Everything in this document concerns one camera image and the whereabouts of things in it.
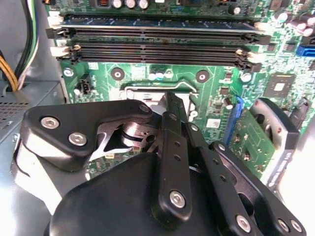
chip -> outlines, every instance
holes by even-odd
[[[264,96],[282,98],[287,97],[294,80],[295,75],[290,74],[271,75]]]
[[[268,52],[274,52],[276,49],[276,45],[275,44],[269,44],[267,47],[267,51]]]
[[[228,87],[221,87],[220,94],[227,95],[228,94]]]
[[[287,52],[293,52],[294,48],[295,48],[295,44],[286,44],[284,46],[284,50]]]
[[[310,65],[310,70],[315,70],[315,60],[312,61],[312,64]]]

white wire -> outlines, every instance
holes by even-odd
[[[34,16],[33,4],[35,4],[35,3],[34,3],[33,0],[28,0],[27,2],[28,2],[28,8],[29,8],[29,11],[30,11],[30,14],[31,14],[31,19],[32,19],[32,21],[34,21],[35,19],[33,18],[33,16]],[[39,39],[37,37],[33,55],[31,56],[31,58],[29,60],[29,63],[25,66],[24,70],[22,71],[22,73],[21,73],[21,75],[20,75],[20,77],[18,79],[18,90],[22,89],[23,84],[25,82],[26,74],[27,74],[27,72],[28,72],[28,70],[29,70],[29,68],[31,66],[31,63],[34,61],[35,55],[36,55],[37,50],[38,50],[38,42],[39,42]]]
[[[31,66],[31,63],[33,62],[33,60],[34,60],[34,58],[36,56],[36,53],[37,53],[37,50],[38,50],[38,42],[39,42],[39,39],[37,37],[34,53],[31,56],[31,59],[30,59],[29,63],[26,65],[25,69],[23,70],[23,72],[20,75],[18,90],[20,90],[23,87],[23,84],[24,84],[24,81],[25,81],[25,78],[26,78],[26,74],[27,74],[27,72],[28,72],[28,70],[29,70],[29,68]]]

capacitor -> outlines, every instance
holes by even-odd
[[[252,75],[250,73],[245,73],[241,76],[240,79],[243,83],[248,83],[249,81],[251,81]]]
[[[308,26],[315,26],[315,15],[310,13],[303,13],[300,16],[300,20],[304,21]]]
[[[283,11],[277,11],[272,16],[272,19],[276,22],[284,23],[288,19],[288,14],[286,12],[283,12]]]
[[[231,110],[233,108],[233,104],[230,100],[230,98],[226,97],[222,100],[222,103],[225,105],[225,108],[228,110]]]
[[[136,1],[135,0],[125,0],[125,5],[129,9],[133,9],[136,6]]]
[[[231,15],[238,15],[241,13],[241,8],[239,6],[230,5],[227,12]]]
[[[149,2],[148,0],[139,0],[138,1],[138,6],[142,9],[145,10],[149,7]]]
[[[313,28],[310,27],[306,27],[305,30],[299,30],[298,31],[301,35],[303,35],[304,37],[309,37],[313,34],[314,30]]]
[[[77,96],[79,96],[81,94],[81,84],[78,84],[74,90],[73,90],[73,93]]]
[[[297,30],[304,30],[306,28],[306,23],[299,19],[293,19],[290,21],[289,26]]]
[[[116,9],[119,9],[123,6],[122,0],[112,0],[112,6]]]

yellow wire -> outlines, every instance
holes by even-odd
[[[1,56],[0,56],[0,64],[2,64],[2,66],[4,66],[6,68],[7,73],[10,75],[10,76],[8,76],[7,73],[5,73],[5,75],[8,77],[8,79],[10,77],[9,81],[11,83],[11,86],[12,86],[12,84],[14,84],[14,87],[17,89],[18,80],[17,80],[15,74],[13,73],[11,67],[8,65],[8,63],[5,62],[5,60]]]
[[[6,69],[6,67],[2,64],[2,62],[0,61],[0,69],[3,71],[3,73],[6,75],[6,77],[8,78],[10,84],[11,84],[11,87],[12,87],[12,90],[13,91],[16,91],[17,88],[16,88],[16,85],[14,84],[13,82],[13,79],[10,75],[10,73],[8,72],[8,70]]]

black connector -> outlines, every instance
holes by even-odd
[[[84,74],[81,78],[80,78],[80,87],[81,87],[81,92],[84,95],[88,95],[91,94],[91,83],[90,83],[90,74]]]
[[[315,37],[302,37],[301,44],[302,46],[314,46],[315,47]]]

